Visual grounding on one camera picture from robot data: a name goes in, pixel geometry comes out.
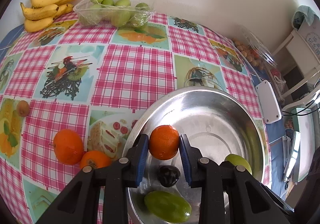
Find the small green mango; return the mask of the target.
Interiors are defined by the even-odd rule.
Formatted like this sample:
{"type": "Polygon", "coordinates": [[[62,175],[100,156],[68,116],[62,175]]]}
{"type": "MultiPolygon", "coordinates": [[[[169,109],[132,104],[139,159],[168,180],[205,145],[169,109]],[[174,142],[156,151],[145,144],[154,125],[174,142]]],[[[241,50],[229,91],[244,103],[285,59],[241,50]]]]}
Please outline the small green mango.
{"type": "Polygon", "coordinates": [[[225,161],[229,161],[230,163],[232,163],[234,166],[238,166],[241,165],[243,167],[245,167],[245,169],[252,174],[252,169],[250,164],[248,163],[248,161],[246,159],[244,159],[243,157],[241,157],[240,155],[236,155],[236,154],[229,154],[225,157],[225,161]]]}

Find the large green mango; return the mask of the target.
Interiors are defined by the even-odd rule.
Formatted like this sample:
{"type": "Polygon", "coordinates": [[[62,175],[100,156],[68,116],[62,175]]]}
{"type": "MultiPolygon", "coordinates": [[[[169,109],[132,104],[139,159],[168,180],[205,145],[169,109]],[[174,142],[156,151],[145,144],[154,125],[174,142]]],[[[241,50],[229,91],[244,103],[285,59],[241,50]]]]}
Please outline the large green mango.
{"type": "Polygon", "coordinates": [[[148,193],[144,204],[150,213],[170,223],[186,222],[192,214],[191,205],[183,197],[167,191],[148,193]]]}

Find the yellow banana bunch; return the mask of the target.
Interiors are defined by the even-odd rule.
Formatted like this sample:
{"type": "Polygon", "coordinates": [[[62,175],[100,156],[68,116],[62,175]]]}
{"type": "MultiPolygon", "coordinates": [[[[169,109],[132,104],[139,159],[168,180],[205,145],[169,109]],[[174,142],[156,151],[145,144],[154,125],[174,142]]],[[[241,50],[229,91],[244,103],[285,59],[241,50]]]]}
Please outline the yellow banana bunch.
{"type": "Polygon", "coordinates": [[[57,18],[73,10],[73,1],[75,0],[30,0],[31,7],[26,7],[21,2],[25,31],[35,33],[46,29],[57,18]]]}

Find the plastic tray of green fruits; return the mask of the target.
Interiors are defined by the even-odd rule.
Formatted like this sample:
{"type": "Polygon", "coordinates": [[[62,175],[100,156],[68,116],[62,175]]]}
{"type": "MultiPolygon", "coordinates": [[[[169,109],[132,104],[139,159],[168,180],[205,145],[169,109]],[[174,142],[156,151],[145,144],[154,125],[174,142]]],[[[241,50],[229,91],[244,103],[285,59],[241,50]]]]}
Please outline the plastic tray of green fruits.
{"type": "Polygon", "coordinates": [[[141,28],[154,14],[154,5],[155,0],[81,0],[73,10],[84,27],[141,28]]]}

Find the silver metal plate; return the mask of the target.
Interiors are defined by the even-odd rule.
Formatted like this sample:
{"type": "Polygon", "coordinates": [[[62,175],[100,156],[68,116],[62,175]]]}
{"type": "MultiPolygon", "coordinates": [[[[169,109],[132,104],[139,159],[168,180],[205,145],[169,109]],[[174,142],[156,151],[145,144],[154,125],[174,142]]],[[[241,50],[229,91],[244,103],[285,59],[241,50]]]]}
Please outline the silver metal plate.
{"type": "MultiPolygon", "coordinates": [[[[245,158],[253,176],[258,181],[265,177],[265,152],[260,131],[253,117],[234,97],[210,87],[186,87],[172,91],[152,104],[136,122],[127,138],[123,154],[132,147],[139,134],[150,135],[161,125],[171,125],[179,134],[186,134],[191,146],[201,154],[220,164],[229,154],[245,158]]],[[[127,190],[127,210],[133,223],[164,223],[151,214],[144,204],[144,197],[154,190],[166,190],[180,195],[191,205],[188,223],[198,223],[201,189],[190,188],[182,175],[168,189],[156,175],[161,165],[172,165],[183,171],[180,155],[166,161],[151,154],[146,158],[142,182],[138,188],[127,190]]]]}

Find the checkered fruit-print tablecloth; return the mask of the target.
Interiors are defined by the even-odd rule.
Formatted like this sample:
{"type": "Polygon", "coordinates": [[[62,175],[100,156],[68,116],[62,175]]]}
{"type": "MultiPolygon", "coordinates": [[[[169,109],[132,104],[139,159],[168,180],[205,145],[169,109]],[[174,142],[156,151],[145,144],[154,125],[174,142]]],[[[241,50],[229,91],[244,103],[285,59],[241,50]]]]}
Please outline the checkered fruit-print tablecloth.
{"type": "Polygon", "coordinates": [[[56,159],[58,131],[74,130],[88,148],[97,125],[103,151],[117,159],[142,113],[198,77],[240,101],[267,141],[243,56],[210,29],[159,13],[142,30],[85,28],[69,13],[43,31],[23,30],[1,61],[1,197],[14,221],[35,223],[79,170],[56,159]]]}

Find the clear box of longans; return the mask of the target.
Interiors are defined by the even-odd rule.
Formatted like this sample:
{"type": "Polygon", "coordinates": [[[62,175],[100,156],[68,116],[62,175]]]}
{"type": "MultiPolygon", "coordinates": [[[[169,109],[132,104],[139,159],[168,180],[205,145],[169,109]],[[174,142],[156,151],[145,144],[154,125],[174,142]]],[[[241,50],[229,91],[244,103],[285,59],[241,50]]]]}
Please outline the clear box of longans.
{"type": "Polygon", "coordinates": [[[276,69],[277,63],[270,51],[249,29],[243,25],[237,25],[240,38],[232,38],[232,42],[253,69],[276,69]]]}

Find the white plastic box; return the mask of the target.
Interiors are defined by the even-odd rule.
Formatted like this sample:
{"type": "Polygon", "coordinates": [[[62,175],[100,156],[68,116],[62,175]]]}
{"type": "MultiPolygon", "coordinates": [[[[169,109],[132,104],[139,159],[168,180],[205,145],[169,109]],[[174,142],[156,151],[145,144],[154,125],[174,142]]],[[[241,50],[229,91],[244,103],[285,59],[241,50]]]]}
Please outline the white plastic box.
{"type": "Polygon", "coordinates": [[[266,124],[275,123],[282,118],[281,110],[270,82],[264,80],[255,86],[266,124]]]}

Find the brown kiwi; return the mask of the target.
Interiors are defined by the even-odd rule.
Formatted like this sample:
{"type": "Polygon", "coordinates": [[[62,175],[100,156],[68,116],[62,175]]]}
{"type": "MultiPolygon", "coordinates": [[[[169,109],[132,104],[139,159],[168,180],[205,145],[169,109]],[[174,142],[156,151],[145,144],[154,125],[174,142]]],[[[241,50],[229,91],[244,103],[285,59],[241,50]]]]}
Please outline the brown kiwi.
{"type": "Polygon", "coordinates": [[[26,117],[29,115],[30,107],[27,101],[21,100],[16,106],[17,113],[20,117],[26,117]]]}

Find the orange tangerine with stem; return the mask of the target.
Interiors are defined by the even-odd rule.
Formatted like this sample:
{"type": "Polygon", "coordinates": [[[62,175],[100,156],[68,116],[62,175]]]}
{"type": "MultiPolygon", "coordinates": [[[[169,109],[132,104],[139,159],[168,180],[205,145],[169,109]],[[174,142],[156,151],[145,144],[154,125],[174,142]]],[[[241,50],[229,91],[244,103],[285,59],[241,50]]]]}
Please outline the orange tangerine with stem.
{"type": "Polygon", "coordinates": [[[108,167],[112,164],[112,160],[101,151],[88,151],[84,153],[80,161],[80,169],[85,166],[91,166],[93,169],[108,167]]]}

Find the dark plum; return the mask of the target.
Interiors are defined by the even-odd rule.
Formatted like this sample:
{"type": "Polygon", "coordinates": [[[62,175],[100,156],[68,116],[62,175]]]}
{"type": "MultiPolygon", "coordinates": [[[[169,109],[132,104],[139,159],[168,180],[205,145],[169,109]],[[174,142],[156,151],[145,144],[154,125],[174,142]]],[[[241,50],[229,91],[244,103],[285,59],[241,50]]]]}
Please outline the dark plum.
{"type": "Polygon", "coordinates": [[[157,170],[157,179],[159,183],[166,188],[174,186],[180,176],[180,170],[175,166],[160,166],[157,170]]]}

